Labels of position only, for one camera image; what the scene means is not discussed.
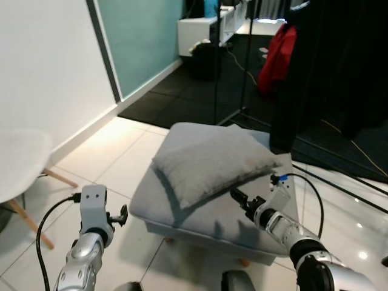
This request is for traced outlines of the black metal clothes rack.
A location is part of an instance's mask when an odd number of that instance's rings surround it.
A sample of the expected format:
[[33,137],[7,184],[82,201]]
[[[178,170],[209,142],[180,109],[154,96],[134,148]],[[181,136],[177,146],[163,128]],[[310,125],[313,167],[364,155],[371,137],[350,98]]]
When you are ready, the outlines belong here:
[[292,1],[274,36],[196,45],[186,93],[208,102],[206,124],[236,121],[273,153],[385,183],[388,0]]

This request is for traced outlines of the red hanging garment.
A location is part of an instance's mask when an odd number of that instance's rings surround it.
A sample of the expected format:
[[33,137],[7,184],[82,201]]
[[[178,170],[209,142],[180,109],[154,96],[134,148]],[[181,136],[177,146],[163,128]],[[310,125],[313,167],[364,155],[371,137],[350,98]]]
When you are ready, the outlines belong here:
[[266,62],[257,78],[257,89],[261,99],[274,100],[282,83],[287,78],[289,62],[297,37],[296,26],[284,23],[270,42]]

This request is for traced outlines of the black floor mat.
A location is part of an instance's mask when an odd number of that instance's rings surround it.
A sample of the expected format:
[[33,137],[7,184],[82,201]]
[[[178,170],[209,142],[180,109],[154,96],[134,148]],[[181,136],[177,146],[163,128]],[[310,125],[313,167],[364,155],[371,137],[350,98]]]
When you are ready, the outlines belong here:
[[[219,81],[198,81],[189,59],[129,105],[120,116],[169,129],[178,122],[214,125],[231,116],[241,127],[269,132],[275,103],[261,99],[252,78],[263,66],[263,49],[271,36],[236,35],[221,51]],[[362,179],[385,183],[386,127],[361,131],[354,141],[341,136],[341,118],[327,109],[293,144],[293,158],[327,170],[343,170]]]

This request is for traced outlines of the black robot leg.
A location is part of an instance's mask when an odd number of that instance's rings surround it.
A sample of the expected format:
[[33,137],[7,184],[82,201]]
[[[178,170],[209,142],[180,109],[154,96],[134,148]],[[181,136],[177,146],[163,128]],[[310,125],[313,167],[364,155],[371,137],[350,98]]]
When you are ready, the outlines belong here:
[[117,286],[113,291],[144,291],[141,283],[133,281]]
[[222,273],[221,291],[256,291],[249,274],[243,270]]

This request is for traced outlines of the black bag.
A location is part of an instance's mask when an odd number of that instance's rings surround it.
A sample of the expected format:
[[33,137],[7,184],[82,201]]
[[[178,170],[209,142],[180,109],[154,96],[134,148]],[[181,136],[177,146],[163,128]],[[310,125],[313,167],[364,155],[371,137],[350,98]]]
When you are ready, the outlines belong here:
[[190,50],[189,72],[198,81],[216,81],[221,77],[221,48],[205,39]]

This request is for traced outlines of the black hanging garments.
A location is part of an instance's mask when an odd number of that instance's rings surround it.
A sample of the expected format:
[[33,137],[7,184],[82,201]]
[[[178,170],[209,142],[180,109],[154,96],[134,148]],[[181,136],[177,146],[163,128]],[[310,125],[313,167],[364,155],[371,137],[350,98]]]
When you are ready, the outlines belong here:
[[297,37],[275,106],[270,149],[288,153],[326,113],[353,139],[388,120],[388,0],[308,0],[292,23]]

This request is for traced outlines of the grey upholstered ottoman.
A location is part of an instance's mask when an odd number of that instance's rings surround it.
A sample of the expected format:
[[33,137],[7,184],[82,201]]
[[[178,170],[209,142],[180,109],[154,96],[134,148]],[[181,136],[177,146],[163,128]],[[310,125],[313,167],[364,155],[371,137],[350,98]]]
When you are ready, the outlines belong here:
[[[178,122],[172,125],[155,156],[177,147],[213,138],[225,127]],[[240,185],[249,198],[272,197],[266,174]],[[156,166],[149,166],[129,205],[133,218],[143,221],[150,233],[216,250],[234,258],[272,264],[288,258],[288,250],[247,219],[245,211],[228,193],[205,199],[191,208],[180,208],[172,187]]]

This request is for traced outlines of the black robot left leg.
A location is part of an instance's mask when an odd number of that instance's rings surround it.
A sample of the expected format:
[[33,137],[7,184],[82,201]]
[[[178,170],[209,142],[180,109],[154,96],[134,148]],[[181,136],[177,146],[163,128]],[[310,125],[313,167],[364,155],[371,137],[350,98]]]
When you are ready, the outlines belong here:
[[141,283],[133,281],[117,286],[113,291],[144,291]]

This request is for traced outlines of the white shelf unit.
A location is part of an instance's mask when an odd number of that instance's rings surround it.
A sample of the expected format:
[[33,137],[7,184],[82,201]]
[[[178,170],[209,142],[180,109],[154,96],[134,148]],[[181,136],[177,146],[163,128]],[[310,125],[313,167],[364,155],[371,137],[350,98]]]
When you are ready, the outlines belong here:
[[186,18],[178,21],[178,50],[180,55],[188,55],[188,49],[203,39],[213,41],[216,33],[220,32],[219,44],[235,35],[247,35],[249,33],[249,8],[250,0],[236,4],[235,6],[221,7],[221,27],[216,28],[216,17],[211,18]]

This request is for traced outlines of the grey pillow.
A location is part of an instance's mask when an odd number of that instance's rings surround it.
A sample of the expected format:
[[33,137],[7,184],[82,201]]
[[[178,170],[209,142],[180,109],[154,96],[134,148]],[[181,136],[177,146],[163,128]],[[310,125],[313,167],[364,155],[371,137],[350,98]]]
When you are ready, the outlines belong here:
[[153,164],[185,210],[232,186],[269,174],[281,160],[251,130],[231,125],[202,141],[162,153],[153,158]]

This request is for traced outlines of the black robot right leg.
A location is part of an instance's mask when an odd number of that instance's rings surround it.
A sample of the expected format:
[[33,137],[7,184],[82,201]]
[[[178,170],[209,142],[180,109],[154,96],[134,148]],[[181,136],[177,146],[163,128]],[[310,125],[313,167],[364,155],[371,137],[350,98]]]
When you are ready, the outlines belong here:
[[221,291],[256,291],[249,274],[243,270],[222,273]]

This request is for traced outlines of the white chair with wooden legs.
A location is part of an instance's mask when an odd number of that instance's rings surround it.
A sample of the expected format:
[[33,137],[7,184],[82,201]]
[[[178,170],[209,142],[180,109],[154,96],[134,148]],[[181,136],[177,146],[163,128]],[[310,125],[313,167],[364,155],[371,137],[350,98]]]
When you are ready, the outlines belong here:
[[22,196],[40,174],[56,178],[77,189],[78,184],[46,167],[53,142],[50,134],[34,129],[0,129],[0,205],[7,203],[28,227],[36,233],[36,240],[48,249],[55,245],[42,235],[44,222],[37,224],[28,216],[16,197]]

